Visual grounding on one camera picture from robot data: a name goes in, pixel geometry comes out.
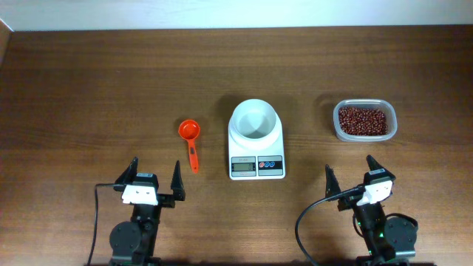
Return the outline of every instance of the bowl of beans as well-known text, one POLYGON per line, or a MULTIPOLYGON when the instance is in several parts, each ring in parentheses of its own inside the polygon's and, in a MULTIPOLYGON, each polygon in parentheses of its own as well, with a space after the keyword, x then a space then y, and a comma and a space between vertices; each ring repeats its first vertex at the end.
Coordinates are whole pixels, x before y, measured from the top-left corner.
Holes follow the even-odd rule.
POLYGON ((388 140, 398 130, 394 108, 385 100, 343 100, 333 110, 337 137, 343 141, 388 140))

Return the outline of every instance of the red beans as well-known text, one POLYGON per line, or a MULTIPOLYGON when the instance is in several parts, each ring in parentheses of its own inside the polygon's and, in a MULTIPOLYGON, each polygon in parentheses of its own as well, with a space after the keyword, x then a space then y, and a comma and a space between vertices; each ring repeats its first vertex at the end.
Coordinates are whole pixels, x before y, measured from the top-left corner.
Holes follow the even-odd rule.
POLYGON ((387 134, 386 115, 377 109, 344 107, 338 111, 340 127, 347 134, 381 136, 387 134))

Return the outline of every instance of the white wall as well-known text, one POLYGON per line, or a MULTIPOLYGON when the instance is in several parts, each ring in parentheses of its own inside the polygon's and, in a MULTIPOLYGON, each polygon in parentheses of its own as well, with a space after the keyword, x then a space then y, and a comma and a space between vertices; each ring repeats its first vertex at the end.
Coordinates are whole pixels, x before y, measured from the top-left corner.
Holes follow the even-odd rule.
POLYGON ((473 0, 0 0, 13 30, 473 24, 473 0))

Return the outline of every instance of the kitchen scale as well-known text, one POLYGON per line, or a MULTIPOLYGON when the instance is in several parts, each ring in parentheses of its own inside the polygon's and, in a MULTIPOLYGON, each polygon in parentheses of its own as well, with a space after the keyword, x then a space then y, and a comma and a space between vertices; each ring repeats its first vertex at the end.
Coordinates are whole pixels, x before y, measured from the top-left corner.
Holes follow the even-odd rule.
POLYGON ((228 123, 228 160, 232 180, 285 177, 281 120, 269 103, 251 99, 235 108, 228 123))

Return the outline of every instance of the clear plastic container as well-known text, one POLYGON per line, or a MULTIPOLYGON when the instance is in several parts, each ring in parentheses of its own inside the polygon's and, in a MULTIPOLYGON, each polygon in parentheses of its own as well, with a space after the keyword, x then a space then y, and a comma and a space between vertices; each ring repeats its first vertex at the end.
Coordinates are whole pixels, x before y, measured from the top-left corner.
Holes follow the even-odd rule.
POLYGON ((372 141, 384 141, 390 139, 398 130, 398 121, 396 120, 396 113, 394 108, 385 100, 376 99, 352 99, 343 100, 335 106, 333 110, 333 124, 337 138, 342 141, 351 142, 372 142, 372 141), (387 134, 381 136, 356 136, 345 133, 340 128, 340 121, 338 119, 338 111, 342 107, 358 107, 368 109, 379 109, 386 115, 387 134))

